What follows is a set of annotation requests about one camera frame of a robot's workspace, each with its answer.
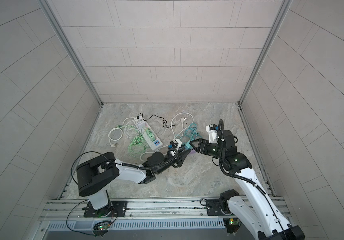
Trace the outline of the teal charger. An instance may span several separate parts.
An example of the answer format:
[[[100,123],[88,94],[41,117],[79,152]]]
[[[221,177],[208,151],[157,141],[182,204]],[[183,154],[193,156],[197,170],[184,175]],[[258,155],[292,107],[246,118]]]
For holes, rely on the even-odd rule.
[[[189,142],[187,142],[187,143],[185,144],[185,149],[186,149],[186,150],[192,149],[192,146],[190,145]]]

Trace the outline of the white multicolour power strip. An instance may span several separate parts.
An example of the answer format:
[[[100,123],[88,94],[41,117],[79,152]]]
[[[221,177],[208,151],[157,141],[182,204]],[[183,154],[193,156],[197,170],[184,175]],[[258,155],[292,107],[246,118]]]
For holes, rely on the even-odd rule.
[[[143,119],[142,116],[134,119],[135,126],[138,128],[140,134],[145,139],[152,151],[157,151],[163,147],[163,143],[160,138],[153,131],[151,126]]]

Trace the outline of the light green charger block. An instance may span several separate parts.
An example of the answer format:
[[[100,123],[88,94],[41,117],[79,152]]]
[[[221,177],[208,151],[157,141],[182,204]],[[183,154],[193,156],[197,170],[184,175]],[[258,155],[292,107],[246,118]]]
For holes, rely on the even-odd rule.
[[[156,137],[153,134],[150,134],[149,138],[150,138],[151,141],[155,141],[156,140]]]

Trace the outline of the light green cube charger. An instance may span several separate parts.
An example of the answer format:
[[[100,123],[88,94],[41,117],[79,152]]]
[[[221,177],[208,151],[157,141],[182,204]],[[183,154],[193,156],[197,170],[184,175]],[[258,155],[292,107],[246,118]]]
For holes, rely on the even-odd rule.
[[[146,133],[149,136],[150,134],[153,134],[152,131],[150,129],[146,129]]]

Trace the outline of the white square charger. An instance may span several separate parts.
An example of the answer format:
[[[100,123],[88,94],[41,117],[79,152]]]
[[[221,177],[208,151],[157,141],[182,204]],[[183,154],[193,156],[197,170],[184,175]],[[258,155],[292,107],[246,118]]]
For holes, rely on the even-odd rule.
[[[142,133],[147,129],[147,123],[141,123],[138,125],[139,131]]]

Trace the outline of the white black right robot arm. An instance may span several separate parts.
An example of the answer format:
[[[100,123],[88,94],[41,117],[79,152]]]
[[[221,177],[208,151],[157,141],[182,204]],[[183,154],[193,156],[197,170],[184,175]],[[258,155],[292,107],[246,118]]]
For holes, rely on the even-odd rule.
[[[223,212],[235,215],[256,240],[303,240],[305,234],[293,226],[269,198],[248,158],[236,147],[236,137],[229,130],[214,129],[209,140],[190,142],[200,154],[219,161],[221,172],[241,187],[251,207],[233,191],[223,193]]]

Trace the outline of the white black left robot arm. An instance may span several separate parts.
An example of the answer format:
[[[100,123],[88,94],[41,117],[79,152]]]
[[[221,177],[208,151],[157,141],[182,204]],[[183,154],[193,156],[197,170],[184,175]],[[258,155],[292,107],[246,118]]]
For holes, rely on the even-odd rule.
[[[192,151],[179,141],[171,141],[166,154],[156,152],[141,165],[120,161],[112,152],[98,154],[97,157],[76,167],[78,193],[87,197],[88,203],[84,217],[96,218],[113,216],[116,206],[111,202],[105,187],[114,180],[148,184],[168,168],[182,167],[186,157]]]

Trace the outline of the right circuit board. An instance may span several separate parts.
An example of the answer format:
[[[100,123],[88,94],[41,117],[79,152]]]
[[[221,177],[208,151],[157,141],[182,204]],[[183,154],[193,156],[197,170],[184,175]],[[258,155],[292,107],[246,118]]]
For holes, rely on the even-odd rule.
[[[241,221],[237,218],[229,218],[223,220],[227,233],[235,235],[241,226]]]

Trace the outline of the circuit board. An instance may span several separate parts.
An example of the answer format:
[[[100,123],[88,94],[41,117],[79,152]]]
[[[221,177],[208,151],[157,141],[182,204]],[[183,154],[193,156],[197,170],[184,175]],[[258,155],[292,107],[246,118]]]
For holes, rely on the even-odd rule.
[[[223,220],[227,233],[235,235],[241,226],[241,221],[237,218],[229,218]]]
[[[111,227],[111,221],[102,221],[96,223],[93,227],[94,231],[108,231]]]

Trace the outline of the left circuit board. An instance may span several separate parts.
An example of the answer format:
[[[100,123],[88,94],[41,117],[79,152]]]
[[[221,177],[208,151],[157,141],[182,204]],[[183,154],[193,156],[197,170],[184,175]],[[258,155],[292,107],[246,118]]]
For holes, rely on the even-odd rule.
[[[102,221],[96,223],[93,227],[94,231],[108,231],[111,227],[111,221]]]

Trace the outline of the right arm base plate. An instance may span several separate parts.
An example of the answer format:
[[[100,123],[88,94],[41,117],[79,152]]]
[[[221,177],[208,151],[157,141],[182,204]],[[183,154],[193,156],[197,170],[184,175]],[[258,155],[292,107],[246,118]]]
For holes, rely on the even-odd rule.
[[[236,200],[242,199],[238,196],[230,199],[201,199],[200,204],[206,208],[208,216],[240,217],[244,214],[244,208],[241,209]]]

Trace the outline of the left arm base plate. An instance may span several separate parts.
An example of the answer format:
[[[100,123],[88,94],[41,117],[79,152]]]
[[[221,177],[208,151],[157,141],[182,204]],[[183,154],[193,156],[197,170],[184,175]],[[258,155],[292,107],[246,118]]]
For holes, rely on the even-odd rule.
[[[82,208],[84,210],[84,218],[108,218],[108,217],[124,217],[127,209],[127,201],[111,201],[107,206],[95,210],[91,202]]]

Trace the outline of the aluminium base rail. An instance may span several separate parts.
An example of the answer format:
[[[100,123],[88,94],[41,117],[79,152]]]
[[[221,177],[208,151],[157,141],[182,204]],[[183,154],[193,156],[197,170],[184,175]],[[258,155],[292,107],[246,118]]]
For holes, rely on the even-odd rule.
[[[254,213],[252,202],[245,196],[236,200],[244,213]],[[38,219],[40,221],[65,221],[65,220],[140,220],[140,219],[193,219],[221,216],[208,216],[207,210],[200,204],[201,199],[214,199],[210,197],[187,198],[149,198],[149,199],[113,199],[112,201],[127,201],[124,217],[84,218],[87,201],[83,200],[53,200],[48,201]]]

